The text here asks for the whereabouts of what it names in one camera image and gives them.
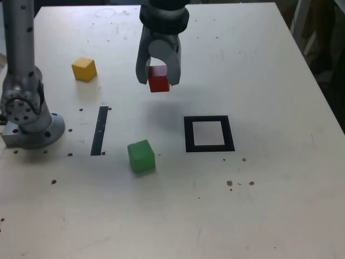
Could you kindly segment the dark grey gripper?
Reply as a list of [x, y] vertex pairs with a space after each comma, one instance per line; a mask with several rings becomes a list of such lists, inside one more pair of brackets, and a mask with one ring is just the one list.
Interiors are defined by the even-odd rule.
[[170, 85], [180, 83], [181, 48], [178, 35], [166, 35], [143, 26], [135, 72], [139, 83], [146, 84], [151, 57], [163, 61]]

